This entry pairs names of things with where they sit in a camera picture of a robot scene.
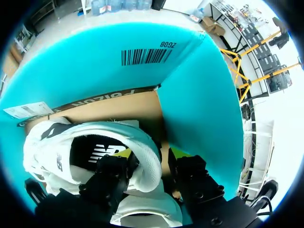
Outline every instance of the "brown cardboard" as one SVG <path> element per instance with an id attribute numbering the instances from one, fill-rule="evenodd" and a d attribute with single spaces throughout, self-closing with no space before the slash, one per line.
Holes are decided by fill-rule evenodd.
<path id="1" fill-rule="evenodd" d="M 9 78 L 11 78 L 13 77 L 14 73 L 17 71 L 18 67 L 19 67 L 19 63 L 15 60 L 12 53 L 8 51 L 3 63 L 3 72 L 7 74 Z"/>
<path id="2" fill-rule="evenodd" d="M 148 87 L 142 87 L 142 88 L 125 89 L 125 90 L 111 92 L 111 93 L 107 93 L 107 94 L 95 95 L 95 96 L 87 97 L 87 98 L 77 100 L 77 101 L 74 101 L 74 102 L 71 102 L 71 103 L 68 103 L 68 104 L 64 104 L 60 107 L 52 108 L 52 111 L 54 113 L 59 113 L 59 112 L 62 112 L 64 110 L 74 108 L 74 107 L 78 107 L 78 106 L 82 106 L 82 105 L 85 105 L 85 104 L 88 104 L 88 103 L 92 103 L 92 102 L 96 102 L 96 101 L 102 101 L 102 100 L 106 100 L 106 99 L 112 99 L 112 98 L 119 97 L 119 96 L 126 96 L 126 95 L 142 93 L 142 92 L 149 92 L 149 91 L 153 91 L 154 89 L 155 89 L 155 86 L 148 86 Z M 24 127 L 26 123 L 29 123 L 29 122 L 34 121 L 36 119 L 40 119 L 40 118 L 42 118 L 44 116 L 48 116 L 48 115 L 49 114 L 42 114 L 42 115 L 32 116 L 32 117 L 18 123 L 17 126 L 18 127 Z"/>
<path id="3" fill-rule="evenodd" d="M 223 36 L 225 34 L 224 28 L 210 17 L 204 17 L 201 24 L 208 33 L 215 34 L 217 36 Z"/>
<path id="4" fill-rule="evenodd" d="M 159 142 L 165 140 L 162 110 L 155 91 L 96 101 L 44 116 L 27 123 L 26 133 L 37 123 L 59 116 L 64 116 L 73 123 L 138 120 L 140 127 L 153 139 Z"/>
<path id="5" fill-rule="evenodd" d="M 16 48 L 16 45 L 13 44 L 11 47 L 10 47 L 10 52 L 12 53 L 12 55 L 14 56 L 15 60 L 20 63 L 23 59 L 23 56 L 22 54 L 20 53 L 20 51 Z"/>

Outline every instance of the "barcode label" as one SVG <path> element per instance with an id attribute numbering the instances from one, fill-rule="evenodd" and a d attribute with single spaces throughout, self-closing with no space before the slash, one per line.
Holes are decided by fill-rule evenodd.
<path id="1" fill-rule="evenodd" d="M 27 106 L 21 106 L 21 108 L 23 108 L 23 110 L 27 111 L 28 113 L 35 114 L 35 112 Z"/>
<path id="2" fill-rule="evenodd" d="M 122 51 L 122 66 L 165 63 L 172 50 L 168 49 L 133 49 Z"/>
<path id="3" fill-rule="evenodd" d="M 54 113 L 44 102 L 19 105 L 3 109 L 3 111 L 18 119 Z"/>

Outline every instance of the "cardboard box on shelf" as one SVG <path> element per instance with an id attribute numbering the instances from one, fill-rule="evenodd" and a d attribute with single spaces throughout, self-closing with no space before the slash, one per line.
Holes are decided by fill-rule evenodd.
<path id="1" fill-rule="evenodd" d="M 17 71 L 19 63 L 15 60 L 14 56 L 10 51 L 7 52 L 3 62 L 3 72 L 11 78 Z"/>
<path id="2" fill-rule="evenodd" d="M 12 44 L 12 46 L 10 47 L 10 52 L 12 53 L 12 55 L 14 56 L 15 60 L 20 63 L 23 59 L 22 54 L 20 53 L 20 51 L 16 48 L 15 44 Z"/>
<path id="3" fill-rule="evenodd" d="M 210 17 L 204 17 L 201 24 L 208 33 L 215 34 L 217 36 L 223 36 L 225 34 L 224 28 L 218 24 L 216 20 Z"/>

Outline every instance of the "teal box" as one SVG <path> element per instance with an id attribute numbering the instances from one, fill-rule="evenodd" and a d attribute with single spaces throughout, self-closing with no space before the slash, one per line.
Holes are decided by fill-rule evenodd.
<path id="1" fill-rule="evenodd" d="M 227 65 L 205 33 L 126 23 L 93 28 L 64 39 L 19 69 L 0 99 L 0 148 L 12 189 L 34 209 L 24 190 L 25 133 L 4 109 L 36 102 L 56 108 L 95 95 L 160 85 L 157 90 L 171 146 L 200 155 L 233 198 L 243 161 L 238 96 Z"/>

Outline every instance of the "yellow metal frame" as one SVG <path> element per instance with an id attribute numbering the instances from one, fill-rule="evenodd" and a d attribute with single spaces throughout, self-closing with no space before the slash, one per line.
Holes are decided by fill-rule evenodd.
<path id="1" fill-rule="evenodd" d="M 268 75 L 265 75 L 265 76 L 263 76 L 263 77 L 261 77 L 261 78 L 258 78 L 258 79 L 256 79 L 256 80 L 253 80 L 253 81 L 250 81 L 247 77 L 245 77 L 244 75 L 242 75 L 242 74 L 239 72 L 240 67 L 241 67 L 242 57 L 243 57 L 244 55 L 247 55 L 249 52 L 251 52 L 251 51 L 253 51 L 254 49 L 258 48 L 260 45 L 263 45 L 264 43 L 266 43 L 268 40 L 274 38 L 274 37 L 275 37 L 276 35 L 278 35 L 279 33 L 280 33 L 280 31 L 277 31 L 275 34 L 273 34 L 273 35 L 269 36 L 268 38 L 264 39 L 263 41 L 261 41 L 260 44 L 254 45 L 252 48 L 250 48 L 249 50 L 243 52 L 242 54 L 238 54 L 238 53 L 235 53 L 235 52 L 233 52 L 233 51 L 228 51 L 228 50 L 225 50 L 225 49 L 221 49 L 221 48 L 220 48 L 220 51 L 221 51 L 223 54 L 225 54 L 233 63 L 235 63 L 236 61 L 238 61 L 238 63 L 237 63 L 237 70 L 234 70 L 234 69 L 232 69 L 232 68 L 229 67 L 229 69 L 230 69 L 232 72 L 236 73 L 236 78 L 235 78 L 235 80 L 234 80 L 234 84 L 237 83 L 238 76 L 240 76 L 241 78 L 243 78 L 243 79 L 245 79 L 245 80 L 247 81 L 247 83 L 245 83 L 245 84 L 243 84 L 243 85 L 240 85 L 240 86 L 238 87 L 238 89 L 240 90 L 240 94 L 241 94 L 241 89 L 246 87 L 246 90 L 245 90 L 244 94 L 241 94 L 241 98 L 240 98 L 240 100 L 239 100 L 239 103 L 242 103 L 242 101 L 245 99 L 245 96 L 247 95 L 247 93 L 248 93 L 248 91 L 249 91 L 249 89 L 250 89 L 250 87 L 251 87 L 251 85 L 252 85 L 253 83 L 257 83 L 257 82 L 263 81 L 264 79 L 267 79 L 267 78 L 269 78 L 269 77 L 271 77 L 271 76 L 276 76 L 276 75 L 278 75 L 278 74 L 280 74 L 280 73 L 282 73 L 282 72 L 285 72 L 285 71 L 287 71 L 287 70 L 289 70 L 289 69 L 291 69 L 291 68 L 293 68 L 293 67 L 295 67 L 295 66 L 297 66 L 297 65 L 301 65 L 301 63 L 299 62 L 299 63 L 294 64 L 294 65 L 292 65 L 292 66 L 289 66 L 289 67 L 283 68 L 283 69 L 281 69 L 281 70 L 275 71 L 275 72 L 273 72 L 271 75 L 268 74 Z"/>

